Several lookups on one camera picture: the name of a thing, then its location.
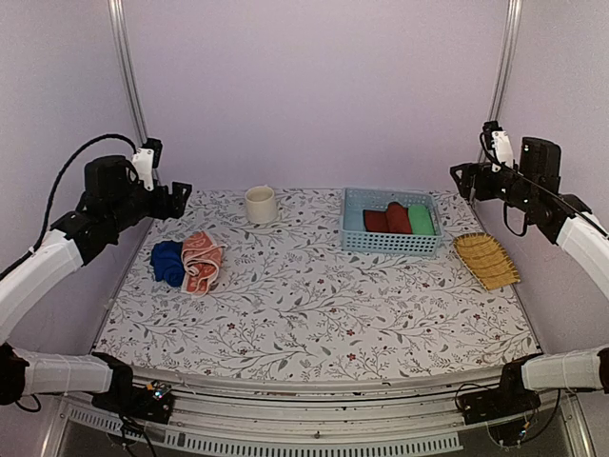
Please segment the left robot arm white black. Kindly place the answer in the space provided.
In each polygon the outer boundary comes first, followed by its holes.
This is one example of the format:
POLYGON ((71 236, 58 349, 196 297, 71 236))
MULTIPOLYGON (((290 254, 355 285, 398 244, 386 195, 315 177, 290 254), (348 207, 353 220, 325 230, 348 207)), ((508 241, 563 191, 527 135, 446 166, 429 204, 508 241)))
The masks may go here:
POLYGON ((133 158, 110 155, 85 166, 85 190, 76 210, 64 214, 25 260, 1 276, 1 403, 32 394, 82 391, 122 413, 134 412, 144 389, 133 385, 132 368, 104 353, 43 354, 10 345, 12 331, 50 290, 88 265, 122 231, 140 221, 179 219, 192 193, 190 184, 160 185, 146 151, 133 158))

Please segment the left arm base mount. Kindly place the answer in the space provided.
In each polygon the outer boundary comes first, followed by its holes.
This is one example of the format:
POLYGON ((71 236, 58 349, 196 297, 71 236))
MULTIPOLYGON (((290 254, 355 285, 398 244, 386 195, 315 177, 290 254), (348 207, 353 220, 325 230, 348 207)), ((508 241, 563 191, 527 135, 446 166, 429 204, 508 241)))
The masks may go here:
POLYGON ((151 381, 135 386, 127 377, 112 380, 108 391, 94 393, 91 398, 91 404, 99 409, 163 425, 168 424, 174 403, 171 385, 151 381))

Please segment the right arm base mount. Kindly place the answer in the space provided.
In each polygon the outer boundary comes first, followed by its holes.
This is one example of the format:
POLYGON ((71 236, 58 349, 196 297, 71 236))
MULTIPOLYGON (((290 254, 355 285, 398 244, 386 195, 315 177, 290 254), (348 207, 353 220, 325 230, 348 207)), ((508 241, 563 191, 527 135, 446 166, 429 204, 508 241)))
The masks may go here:
POLYGON ((497 387, 479 387, 456 396, 456 407, 467 425, 533 411, 540 405, 537 392, 526 389, 522 380, 514 379, 501 379, 497 387))

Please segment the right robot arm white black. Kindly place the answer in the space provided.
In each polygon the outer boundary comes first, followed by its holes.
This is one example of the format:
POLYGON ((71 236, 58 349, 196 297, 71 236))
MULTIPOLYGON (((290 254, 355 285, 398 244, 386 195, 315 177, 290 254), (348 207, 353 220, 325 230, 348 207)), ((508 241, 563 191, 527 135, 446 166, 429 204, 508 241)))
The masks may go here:
MULTIPOLYGON (((523 225, 534 226, 553 245, 574 259, 608 294, 608 230, 579 199, 559 194, 560 146, 534 137, 521 141, 518 163, 504 131, 481 136, 486 163, 463 163, 450 168, 461 197, 500 200, 505 209, 524 214, 523 225)), ((525 404, 529 392, 546 389, 608 391, 608 346, 542 354, 505 366, 513 379, 492 395, 492 407, 511 415, 525 404)))

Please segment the orange bunny pattern towel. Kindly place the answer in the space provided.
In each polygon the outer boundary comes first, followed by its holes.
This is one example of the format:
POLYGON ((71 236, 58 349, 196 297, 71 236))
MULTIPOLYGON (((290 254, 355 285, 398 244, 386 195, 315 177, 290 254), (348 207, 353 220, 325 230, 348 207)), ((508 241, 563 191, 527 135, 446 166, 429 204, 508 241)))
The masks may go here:
POLYGON ((225 247, 205 231, 194 233, 185 240, 181 255, 185 269, 182 292, 205 296, 210 291, 220 274, 225 247))

